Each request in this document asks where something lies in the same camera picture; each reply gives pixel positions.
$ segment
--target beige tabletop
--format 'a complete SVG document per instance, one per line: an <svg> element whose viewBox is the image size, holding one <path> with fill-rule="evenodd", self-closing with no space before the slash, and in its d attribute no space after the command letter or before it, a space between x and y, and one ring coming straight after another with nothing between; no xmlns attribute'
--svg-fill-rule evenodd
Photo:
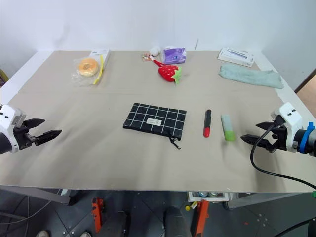
<svg viewBox="0 0 316 237"><path fill-rule="evenodd" d="M28 80L10 105L27 119L46 122L31 130L41 135L62 129L53 141L0 159L0 184L71 189L206 190L308 192L291 180L256 171L251 146L239 137L261 135L255 124L271 121L282 104L273 88L224 79L217 52L188 52L181 82L164 81L141 52L111 52L100 84L76 87L73 60L87 51L56 51ZM134 102L187 111L177 150L168 138L123 129ZM203 137L204 113L212 110L211 136ZM220 115L230 114L237 136L226 142ZM258 148L263 169L316 180L313 157Z"/></svg>

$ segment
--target red strawberry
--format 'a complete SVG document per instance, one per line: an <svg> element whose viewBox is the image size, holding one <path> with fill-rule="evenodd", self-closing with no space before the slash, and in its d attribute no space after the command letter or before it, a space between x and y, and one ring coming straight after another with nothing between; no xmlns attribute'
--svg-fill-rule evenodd
<svg viewBox="0 0 316 237"><path fill-rule="evenodd" d="M181 67L174 65L165 65L156 60L154 60L154 63L159 66L158 72L162 76L162 78L167 81L174 81L176 84L179 83L179 79L181 77Z"/></svg>

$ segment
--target green leaf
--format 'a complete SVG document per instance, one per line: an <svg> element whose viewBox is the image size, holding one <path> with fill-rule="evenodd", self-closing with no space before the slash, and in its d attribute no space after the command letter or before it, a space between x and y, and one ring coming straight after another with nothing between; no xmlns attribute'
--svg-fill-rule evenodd
<svg viewBox="0 0 316 237"><path fill-rule="evenodd" d="M171 77L174 79L174 82L176 84L179 83L179 79L181 77L181 71L182 71L181 67L178 67L178 70L174 70L174 75Z"/></svg>

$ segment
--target bagel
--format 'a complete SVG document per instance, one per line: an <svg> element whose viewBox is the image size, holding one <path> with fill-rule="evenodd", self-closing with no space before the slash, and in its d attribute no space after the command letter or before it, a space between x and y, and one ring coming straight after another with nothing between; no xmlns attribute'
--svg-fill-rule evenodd
<svg viewBox="0 0 316 237"><path fill-rule="evenodd" d="M77 69L81 75L91 77L98 72L99 64L93 58L84 58L79 63Z"/></svg>

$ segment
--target white wall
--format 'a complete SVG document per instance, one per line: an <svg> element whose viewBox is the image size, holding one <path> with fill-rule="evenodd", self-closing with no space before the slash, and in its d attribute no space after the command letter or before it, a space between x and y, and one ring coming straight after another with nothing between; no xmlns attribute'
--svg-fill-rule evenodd
<svg viewBox="0 0 316 237"><path fill-rule="evenodd" d="M316 53L314 0L0 1L0 67L9 76L37 50L148 50L156 44L193 50L198 38L197 50L263 50L292 88L305 79L298 72L313 69L305 51ZM280 55L289 47L291 55L307 58Z"/></svg>

